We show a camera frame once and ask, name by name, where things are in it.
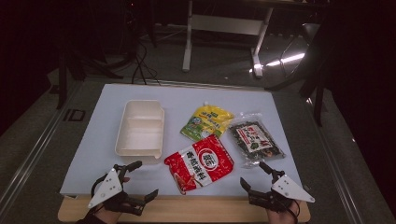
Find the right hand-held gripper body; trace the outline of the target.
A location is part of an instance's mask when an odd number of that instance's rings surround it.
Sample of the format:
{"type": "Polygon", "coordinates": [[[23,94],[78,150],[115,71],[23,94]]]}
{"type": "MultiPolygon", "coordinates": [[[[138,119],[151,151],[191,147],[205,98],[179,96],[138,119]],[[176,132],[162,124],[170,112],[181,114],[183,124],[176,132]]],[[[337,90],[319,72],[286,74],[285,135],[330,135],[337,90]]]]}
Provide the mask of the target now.
{"type": "Polygon", "coordinates": [[[272,187],[268,192],[260,192],[248,187],[248,202],[274,212],[287,211],[293,202],[314,203],[316,199],[299,186],[283,171],[266,171],[273,177],[272,187]]]}

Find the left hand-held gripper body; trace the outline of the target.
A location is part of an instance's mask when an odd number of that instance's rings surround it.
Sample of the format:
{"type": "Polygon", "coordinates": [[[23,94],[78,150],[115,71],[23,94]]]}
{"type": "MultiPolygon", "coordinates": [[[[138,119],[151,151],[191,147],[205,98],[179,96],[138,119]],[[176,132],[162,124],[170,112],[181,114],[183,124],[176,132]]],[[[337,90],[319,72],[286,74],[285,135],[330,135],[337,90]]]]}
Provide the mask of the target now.
{"type": "Polygon", "coordinates": [[[146,202],[130,197],[123,189],[127,165],[115,164],[110,171],[98,178],[91,189],[88,208],[101,204],[106,210],[141,216],[146,202]]]}

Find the white divided container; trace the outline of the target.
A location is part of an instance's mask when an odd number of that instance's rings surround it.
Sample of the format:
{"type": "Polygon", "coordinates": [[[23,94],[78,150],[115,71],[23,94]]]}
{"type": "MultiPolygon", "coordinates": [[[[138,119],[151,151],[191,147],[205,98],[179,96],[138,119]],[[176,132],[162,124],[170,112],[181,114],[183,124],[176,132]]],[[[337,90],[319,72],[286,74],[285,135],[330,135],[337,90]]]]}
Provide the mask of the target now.
{"type": "Polygon", "coordinates": [[[159,163],[163,149],[164,110],[156,100],[131,100],[123,110],[115,152],[124,163],[159,163]]]}

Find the clear dried seaweed packet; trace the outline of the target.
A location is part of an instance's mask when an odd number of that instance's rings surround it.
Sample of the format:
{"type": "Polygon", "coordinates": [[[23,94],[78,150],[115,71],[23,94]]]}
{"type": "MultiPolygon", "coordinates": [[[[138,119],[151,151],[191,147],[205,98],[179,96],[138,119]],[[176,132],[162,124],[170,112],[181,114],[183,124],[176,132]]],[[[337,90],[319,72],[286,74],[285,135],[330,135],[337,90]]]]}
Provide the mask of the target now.
{"type": "Polygon", "coordinates": [[[262,113],[240,114],[232,120],[228,131],[245,158],[245,168],[253,168],[260,162],[286,157],[263,124],[262,113]]]}

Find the red seasoning packet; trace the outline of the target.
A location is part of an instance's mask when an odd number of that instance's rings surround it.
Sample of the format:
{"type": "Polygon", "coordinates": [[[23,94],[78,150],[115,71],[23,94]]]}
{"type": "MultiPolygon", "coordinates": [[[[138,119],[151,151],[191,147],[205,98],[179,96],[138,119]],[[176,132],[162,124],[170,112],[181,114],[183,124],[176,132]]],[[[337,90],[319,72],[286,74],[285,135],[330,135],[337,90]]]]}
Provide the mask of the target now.
{"type": "Polygon", "coordinates": [[[210,185],[233,171],[233,159],[211,134],[164,159],[181,194],[210,185]]]}

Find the yellow sauce pouch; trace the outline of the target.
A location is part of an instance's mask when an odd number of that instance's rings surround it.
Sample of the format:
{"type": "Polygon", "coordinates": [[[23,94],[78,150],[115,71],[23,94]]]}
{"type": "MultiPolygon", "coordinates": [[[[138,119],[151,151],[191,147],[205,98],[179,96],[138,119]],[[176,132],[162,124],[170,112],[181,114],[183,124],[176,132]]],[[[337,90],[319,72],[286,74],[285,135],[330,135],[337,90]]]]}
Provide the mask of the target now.
{"type": "Polygon", "coordinates": [[[188,122],[181,128],[180,133],[190,140],[197,142],[209,135],[221,137],[233,120],[233,113],[216,105],[198,107],[188,122]]]}

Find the person's right hand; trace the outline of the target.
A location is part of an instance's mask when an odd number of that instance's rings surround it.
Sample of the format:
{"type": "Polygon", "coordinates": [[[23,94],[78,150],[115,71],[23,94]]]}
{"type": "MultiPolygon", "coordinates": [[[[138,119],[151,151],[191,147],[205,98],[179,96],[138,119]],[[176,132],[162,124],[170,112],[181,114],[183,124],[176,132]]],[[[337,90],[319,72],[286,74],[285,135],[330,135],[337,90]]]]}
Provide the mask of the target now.
{"type": "Polygon", "coordinates": [[[294,201],[285,212],[266,210],[269,224],[297,224],[300,213],[300,201],[294,201]]]}

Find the person's left hand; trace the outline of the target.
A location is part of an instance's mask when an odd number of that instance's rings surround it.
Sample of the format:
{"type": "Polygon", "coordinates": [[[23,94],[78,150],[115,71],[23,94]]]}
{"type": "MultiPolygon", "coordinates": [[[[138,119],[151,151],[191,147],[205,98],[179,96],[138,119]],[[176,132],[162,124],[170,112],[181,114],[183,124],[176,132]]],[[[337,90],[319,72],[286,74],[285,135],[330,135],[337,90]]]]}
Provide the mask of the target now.
{"type": "Polygon", "coordinates": [[[106,224],[117,224],[121,216],[121,212],[114,212],[101,208],[95,211],[93,215],[106,224]]]}

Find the light blue mat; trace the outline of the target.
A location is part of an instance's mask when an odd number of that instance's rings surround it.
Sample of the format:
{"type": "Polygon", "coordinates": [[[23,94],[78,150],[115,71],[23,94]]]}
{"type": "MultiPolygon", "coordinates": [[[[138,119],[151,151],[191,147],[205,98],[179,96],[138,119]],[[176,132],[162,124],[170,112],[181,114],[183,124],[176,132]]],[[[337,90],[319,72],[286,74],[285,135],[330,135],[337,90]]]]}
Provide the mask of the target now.
{"type": "MultiPolygon", "coordinates": [[[[157,100],[164,109],[163,154],[158,164],[145,163],[127,174],[132,179],[124,185],[131,194],[146,195],[159,189],[159,196],[183,196],[170,174],[164,158],[192,144],[179,133],[191,114],[203,103],[217,105],[232,113],[262,113],[262,123],[286,154],[284,159],[268,161],[270,167],[285,171],[302,185],[288,140],[285,136],[273,96],[265,91],[241,91],[203,88],[165,87],[149,85],[106,84],[93,110],[91,120],[65,177],[61,194],[90,195],[92,184],[114,164],[124,164],[115,152],[123,109],[130,100],[157,100]]],[[[220,141],[230,153],[233,171],[208,186],[188,191],[184,196],[246,196],[239,181],[242,176],[253,189],[267,191],[272,177],[260,167],[243,168],[244,157],[235,148],[232,137],[225,133],[220,141]]]]}

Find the black metal stand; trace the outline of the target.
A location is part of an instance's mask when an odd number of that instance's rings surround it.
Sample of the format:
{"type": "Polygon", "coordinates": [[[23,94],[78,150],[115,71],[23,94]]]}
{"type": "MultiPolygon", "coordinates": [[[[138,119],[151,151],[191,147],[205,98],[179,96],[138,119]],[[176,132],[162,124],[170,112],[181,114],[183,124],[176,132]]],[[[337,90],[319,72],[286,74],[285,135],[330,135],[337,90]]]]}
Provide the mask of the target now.
{"type": "Polygon", "coordinates": [[[74,80],[83,81],[87,76],[83,65],[89,66],[106,77],[110,78],[120,78],[119,75],[111,72],[111,69],[121,67],[127,64],[126,59],[120,62],[111,64],[100,64],[94,59],[78,52],[61,52],[59,55],[59,73],[58,73],[58,85],[56,88],[56,93],[58,94],[58,105],[57,108],[62,108],[67,99],[67,73],[70,73],[74,80]]]}

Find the metal rail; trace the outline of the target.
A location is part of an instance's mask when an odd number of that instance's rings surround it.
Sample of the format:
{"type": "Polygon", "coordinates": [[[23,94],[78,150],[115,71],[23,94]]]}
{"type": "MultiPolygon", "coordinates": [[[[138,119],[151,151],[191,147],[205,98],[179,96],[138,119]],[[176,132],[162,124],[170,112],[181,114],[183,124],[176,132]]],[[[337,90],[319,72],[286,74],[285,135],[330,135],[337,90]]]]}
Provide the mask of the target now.
{"type": "Polygon", "coordinates": [[[356,205],[355,200],[351,194],[350,188],[341,173],[337,161],[335,160],[326,136],[319,126],[316,126],[316,130],[322,143],[325,161],[327,162],[328,168],[330,170],[332,181],[336,187],[341,203],[346,211],[348,221],[350,224],[361,224],[361,212],[359,211],[359,208],[356,205]]]}
{"type": "Polygon", "coordinates": [[[40,160],[81,84],[71,84],[60,108],[56,108],[58,95],[45,92],[0,136],[0,222],[40,160]]]}

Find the white metal desk frame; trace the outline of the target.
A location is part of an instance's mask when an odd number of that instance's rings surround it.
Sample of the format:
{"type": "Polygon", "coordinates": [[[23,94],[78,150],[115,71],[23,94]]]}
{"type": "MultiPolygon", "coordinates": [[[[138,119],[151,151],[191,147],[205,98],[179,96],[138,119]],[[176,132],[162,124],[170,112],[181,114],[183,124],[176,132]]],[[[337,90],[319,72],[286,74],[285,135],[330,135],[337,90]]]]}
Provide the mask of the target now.
{"type": "Polygon", "coordinates": [[[256,47],[250,49],[252,60],[251,72],[256,78],[263,77],[263,65],[260,61],[259,53],[273,14],[274,9],[272,7],[267,9],[266,15],[262,21],[193,14],[192,9],[193,2],[192,0],[189,0],[187,16],[187,39],[182,64],[183,72],[189,72],[191,68],[192,31],[202,30],[209,32],[223,32],[230,34],[257,36],[258,41],[256,47]]]}

